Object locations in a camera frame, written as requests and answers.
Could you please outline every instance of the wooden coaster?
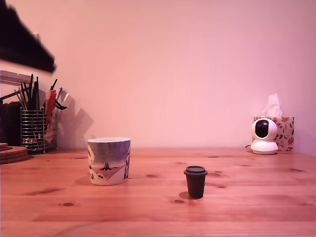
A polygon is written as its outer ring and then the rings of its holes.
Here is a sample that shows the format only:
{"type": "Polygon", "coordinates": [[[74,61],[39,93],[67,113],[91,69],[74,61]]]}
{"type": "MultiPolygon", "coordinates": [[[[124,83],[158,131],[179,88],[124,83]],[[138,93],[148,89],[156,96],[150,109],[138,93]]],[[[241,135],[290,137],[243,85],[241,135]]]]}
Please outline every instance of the wooden coaster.
{"type": "Polygon", "coordinates": [[[28,154],[27,151],[25,151],[25,152],[21,152],[21,153],[9,155],[9,156],[0,155],[0,160],[18,158],[18,157],[26,156],[27,154],[28,154]]]}
{"type": "Polygon", "coordinates": [[[7,144],[7,143],[0,143],[0,149],[1,149],[1,148],[6,148],[6,147],[8,147],[8,144],[7,144]]]}
{"type": "Polygon", "coordinates": [[[12,159],[4,159],[4,160],[0,160],[0,164],[9,164],[9,163],[13,163],[13,162],[18,162],[18,161],[22,161],[29,158],[29,155],[24,155],[22,157],[18,157],[18,158],[12,158],[12,159]]]}
{"type": "Polygon", "coordinates": [[[0,147],[0,151],[10,150],[12,147],[0,147]]]}
{"type": "Polygon", "coordinates": [[[6,157],[6,156],[11,156],[11,155],[16,155],[16,154],[22,154],[27,152],[26,147],[12,147],[12,149],[6,150],[6,151],[0,151],[0,157],[6,157]]]}

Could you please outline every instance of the camera lens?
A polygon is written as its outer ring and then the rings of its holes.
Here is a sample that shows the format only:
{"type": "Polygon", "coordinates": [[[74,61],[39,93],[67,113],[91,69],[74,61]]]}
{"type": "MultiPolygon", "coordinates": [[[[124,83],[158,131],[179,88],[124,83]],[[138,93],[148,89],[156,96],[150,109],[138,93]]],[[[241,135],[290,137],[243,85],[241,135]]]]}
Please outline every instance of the camera lens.
{"type": "Polygon", "coordinates": [[[260,138],[264,138],[269,134],[269,122],[266,120],[260,120],[256,123],[256,135],[260,138]]]}

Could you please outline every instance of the pen holder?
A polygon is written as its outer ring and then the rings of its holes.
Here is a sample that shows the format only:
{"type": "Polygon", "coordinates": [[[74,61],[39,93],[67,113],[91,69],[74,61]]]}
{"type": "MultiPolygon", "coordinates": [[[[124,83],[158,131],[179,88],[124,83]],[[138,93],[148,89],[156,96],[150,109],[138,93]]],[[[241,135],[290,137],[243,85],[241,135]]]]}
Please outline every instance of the pen holder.
{"type": "Polygon", "coordinates": [[[33,154],[57,149],[57,115],[45,117],[43,110],[21,110],[20,146],[33,154]]]}

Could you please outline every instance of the mug rim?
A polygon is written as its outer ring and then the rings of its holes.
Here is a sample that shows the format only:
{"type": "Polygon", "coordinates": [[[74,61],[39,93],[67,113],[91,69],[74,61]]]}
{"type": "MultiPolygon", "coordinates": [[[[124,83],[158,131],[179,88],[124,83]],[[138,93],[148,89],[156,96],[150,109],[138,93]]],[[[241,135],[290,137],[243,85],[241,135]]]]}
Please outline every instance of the mug rim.
{"type": "Polygon", "coordinates": [[[108,142],[127,142],[130,138],[127,137],[105,137],[105,138],[93,138],[89,139],[88,142],[92,143],[108,143],[108,142]]]}

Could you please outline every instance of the small black cup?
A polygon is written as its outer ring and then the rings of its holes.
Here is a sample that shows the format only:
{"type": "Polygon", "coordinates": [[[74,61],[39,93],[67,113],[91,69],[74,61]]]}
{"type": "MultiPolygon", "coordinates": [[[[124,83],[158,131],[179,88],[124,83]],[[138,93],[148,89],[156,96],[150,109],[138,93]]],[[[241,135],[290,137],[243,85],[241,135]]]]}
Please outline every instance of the small black cup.
{"type": "Polygon", "coordinates": [[[205,176],[207,171],[202,166],[188,166],[184,171],[187,176],[189,196],[193,198],[202,198],[204,193],[205,176]]]}

